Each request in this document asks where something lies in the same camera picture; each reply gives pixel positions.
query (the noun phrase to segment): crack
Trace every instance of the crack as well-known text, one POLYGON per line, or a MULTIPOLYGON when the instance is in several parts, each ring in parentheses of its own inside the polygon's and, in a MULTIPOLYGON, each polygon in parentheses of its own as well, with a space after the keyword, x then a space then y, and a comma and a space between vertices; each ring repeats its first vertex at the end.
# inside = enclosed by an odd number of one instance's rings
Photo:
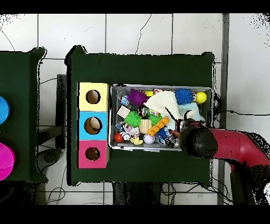
POLYGON ((145 25, 140 29, 140 38, 139 38, 139 41, 138 41, 138 45, 137 45, 137 50, 136 50, 136 53, 138 52, 138 49, 139 49, 139 44, 140 44, 140 40, 141 40, 141 31, 142 29, 146 26, 146 24, 148 23, 148 21, 150 20, 150 18, 152 17, 152 13, 150 14, 150 17, 148 18, 147 22, 145 23, 145 25))
MULTIPOLYGON (((6 36, 6 34, 4 33, 4 31, 3 30, 0 30, 5 36, 6 36)), ((6 36, 6 38, 7 38, 7 40, 9 41, 9 43, 11 44, 11 41, 9 40, 9 38, 6 36)), ((13 45, 11 44, 11 46, 13 47, 13 45)), ((15 51, 15 48, 13 47, 13 50, 15 51)))

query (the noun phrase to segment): dark green table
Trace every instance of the dark green table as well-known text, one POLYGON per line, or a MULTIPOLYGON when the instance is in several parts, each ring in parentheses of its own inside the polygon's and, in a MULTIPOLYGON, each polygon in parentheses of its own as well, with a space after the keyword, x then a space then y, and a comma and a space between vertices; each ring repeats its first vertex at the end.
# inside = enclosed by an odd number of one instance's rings
POLYGON ((0 142, 15 154, 6 181, 45 182, 36 168, 38 136, 38 62, 44 48, 31 52, 0 52, 0 96, 9 103, 9 118, 0 125, 0 142))
POLYGON ((77 82, 129 83, 212 87, 214 55, 86 54, 74 46, 67 54, 67 159, 68 184, 74 182, 192 182, 210 185, 210 160, 182 152, 159 153, 111 150, 106 169, 75 166, 77 82))

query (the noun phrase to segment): blue circle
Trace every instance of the blue circle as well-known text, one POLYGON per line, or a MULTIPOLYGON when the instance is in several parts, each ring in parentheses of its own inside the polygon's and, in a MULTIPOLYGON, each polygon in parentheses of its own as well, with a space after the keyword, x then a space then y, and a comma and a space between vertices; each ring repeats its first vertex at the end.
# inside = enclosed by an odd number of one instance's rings
POLYGON ((0 125, 7 119, 9 114, 9 107, 4 100, 4 98, 0 97, 0 125))

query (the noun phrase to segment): circular hole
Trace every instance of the circular hole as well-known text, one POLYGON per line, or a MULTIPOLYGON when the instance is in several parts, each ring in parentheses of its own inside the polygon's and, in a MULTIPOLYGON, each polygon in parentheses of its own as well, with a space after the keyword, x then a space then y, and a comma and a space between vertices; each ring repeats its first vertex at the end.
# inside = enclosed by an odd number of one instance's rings
POLYGON ((96 147, 88 148, 85 151, 85 156, 87 157, 88 160, 95 161, 99 158, 99 151, 96 147))
POLYGON ((90 135, 98 134, 101 128, 101 121, 97 117, 89 117, 84 122, 84 130, 90 135))
POLYGON ((100 101, 100 94, 96 90, 90 90, 86 94, 86 100, 90 104, 97 104, 100 101))

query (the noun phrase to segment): shape sorter box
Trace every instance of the shape sorter box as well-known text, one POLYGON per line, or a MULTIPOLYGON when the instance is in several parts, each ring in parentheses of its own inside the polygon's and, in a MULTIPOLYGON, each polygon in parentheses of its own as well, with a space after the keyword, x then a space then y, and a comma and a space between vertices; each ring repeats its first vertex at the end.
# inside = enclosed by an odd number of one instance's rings
POLYGON ((109 160, 110 148, 107 141, 79 141, 78 156, 78 168, 79 169, 93 169, 93 168, 106 168, 109 160), (98 158, 96 160, 88 159, 89 150, 98 152, 98 158))

